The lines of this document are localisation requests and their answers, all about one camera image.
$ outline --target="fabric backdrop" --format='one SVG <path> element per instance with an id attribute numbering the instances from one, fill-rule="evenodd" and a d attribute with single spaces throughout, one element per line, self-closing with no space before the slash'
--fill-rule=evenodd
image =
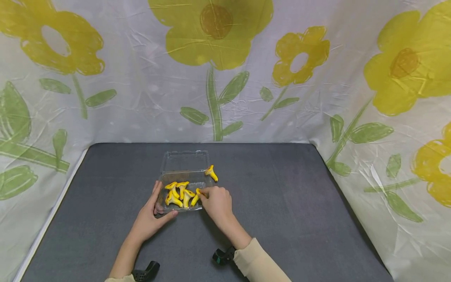
<path id="1" fill-rule="evenodd" d="M 0 0 L 0 281 L 99 142 L 313 143 L 394 279 L 449 281 L 450 47 L 451 0 Z"/>

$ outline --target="gray mat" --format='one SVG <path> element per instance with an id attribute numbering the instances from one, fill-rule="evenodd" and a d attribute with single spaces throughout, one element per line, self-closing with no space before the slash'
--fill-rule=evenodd
<path id="1" fill-rule="evenodd" d="M 307 144 L 98 144 L 80 169 L 22 281 L 104 281 L 150 196 L 164 152 L 208 150 L 243 227 L 292 281 L 393 281 L 315 147 Z M 211 256 L 230 244 L 204 211 L 179 214 L 141 249 L 157 281 L 247 281 Z"/>

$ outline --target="flower center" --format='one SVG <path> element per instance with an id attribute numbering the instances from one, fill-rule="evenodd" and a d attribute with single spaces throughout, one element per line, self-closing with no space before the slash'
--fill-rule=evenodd
<path id="1" fill-rule="evenodd" d="M 420 58 L 412 49 L 402 49 L 390 66 L 390 76 L 401 79 L 414 72 L 420 64 Z"/>
<path id="2" fill-rule="evenodd" d="M 47 45 L 61 56 L 67 57 L 70 55 L 69 44 L 55 29 L 45 25 L 41 29 L 42 37 L 47 42 Z"/>
<path id="3" fill-rule="evenodd" d="M 439 168 L 441 173 L 451 176 L 451 157 L 448 156 L 443 158 L 443 160 L 440 162 Z"/>
<path id="4" fill-rule="evenodd" d="M 301 70 L 303 66 L 307 63 L 308 54 L 307 53 L 300 53 L 298 54 L 292 61 L 290 65 L 290 71 L 292 73 L 297 73 Z"/>
<path id="5" fill-rule="evenodd" d="M 208 4 L 200 14 L 203 32 L 214 39 L 223 39 L 232 29 L 233 18 L 226 8 Z"/>

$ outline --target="toy mushroom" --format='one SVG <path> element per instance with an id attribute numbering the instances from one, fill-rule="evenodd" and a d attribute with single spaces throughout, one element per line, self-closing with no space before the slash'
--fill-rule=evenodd
<path id="1" fill-rule="evenodd" d="M 174 193 L 174 197 L 180 199 L 180 195 L 177 193 L 177 189 L 175 188 L 176 186 L 177 182 L 172 182 L 171 184 L 166 185 L 165 189 L 171 190 L 171 192 Z"/>
<path id="2" fill-rule="evenodd" d="M 193 200 L 191 201 L 191 207 L 194 207 L 196 205 L 197 201 L 199 200 L 199 194 L 200 194 L 200 189 L 197 188 L 196 195 L 194 196 Z"/>
<path id="3" fill-rule="evenodd" d="M 166 206 L 169 206 L 170 203 L 176 204 L 177 206 L 179 206 L 179 208 L 183 206 L 182 202 L 175 197 L 174 192 L 172 190 L 169 191 L 165 200 Z"/>
<path id="4" fill-rule="evenodd" d="M 211 176 L 215 182 L 218 182 L 218 177 L 216 176 L 215 172 L 213 171 L 213 165 L 211 165 L 211 166 L 205 171 L 205 175 Z"/>
<path id="5" fill-rule="evenodd" d="M 183 192 L 185 194 L 185 196 L 183 197 L 183 207 L 184 208 L 188 208 L 189 199 L 194 197 L 195 194 L 193 192 L 191 192 L 190 190 L 188 190 L 188 189 L 183 190 Z"/>
<path id="6" fill-rule="evenodd" d="M 183 193 L 183 191 L 185 191 L 186 186 L 187 186 L 188 184 L 189 184 L 189 181 L 177 183 L 176 187 L 180 189 L 180 200 L 183 200 L 183 197 L 184 197 L 184 195 L 185 195 L 185 193 Z"/>

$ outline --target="left hand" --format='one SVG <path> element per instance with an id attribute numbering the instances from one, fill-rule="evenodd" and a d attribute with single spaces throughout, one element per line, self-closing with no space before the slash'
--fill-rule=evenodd
<path id="1" fill-rule="evenodd" d="M 152 195 L 150 196 L 144 207 L 141 209 L 141 211 L 139 211 L 135 223 L 130 230 L 130 239 L 142 244 L 145 240 L 152 237 L 160 228 L 162 228 L 163 225 L 177 216 L 177 211 L 171 211 L 161 218 L 155 218 L 155 203 L 162 187 L 163 183 L 161 181 L 155 182 Z"/>

